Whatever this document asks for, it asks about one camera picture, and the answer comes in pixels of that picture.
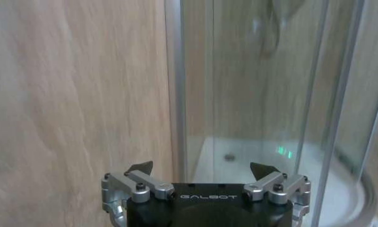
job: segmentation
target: glass panel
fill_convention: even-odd
[[[324,1],[293,3],[213,2],[216,182],[252,181],[250,161],[296,171]]]
[[[362,166],[378,108],[378,64],[368,60],[378,45],[362,35],[348,55],[357,2],[182,0],[189,178],[253,182],[250,162],[298,171],[313,185],[304,226],[318,215],[320,226],[349,221],[365,200],[350,170]]]

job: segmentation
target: shower enclosure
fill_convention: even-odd
[[[249,183],[250,161],[309,176],[304,226],[365,226],[374,215],[364,11],[364,0],[165,1],[177,178]]]

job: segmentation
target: shower drain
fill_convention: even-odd
[[[228,162],[233,162],[234,159],[236,159],[236,156],[234,156],[233,154],[226,154],[226,155],[225,155],[225,160],[226,160]]]

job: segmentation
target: green light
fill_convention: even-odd
[[[278,147],[278,149],[277,149],[277,152],[281,154],[281,155],[284,155],[284,147]]]

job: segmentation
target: wood grain panel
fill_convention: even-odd
[[[284,140],[301,132],[321,1],[306,1],[272,28],[269,1],[214,3],[214,133]],[[277,50],[264,48],[278,36]]]
[[[337,144],[357,167],[378,110],[378,0],[365,4],[340,119]]]
[[[205,0],[182,1],[189,179],[206,135],[205,13]]]
[[[0,227],[109,226],[100,178],[172,178],[164,1],[0,1]]]
[[[337,81],[344,64],[354,3],[356,0],[329,1],[306,129],[306,140],[318,144],[328,137],[328,126]]]

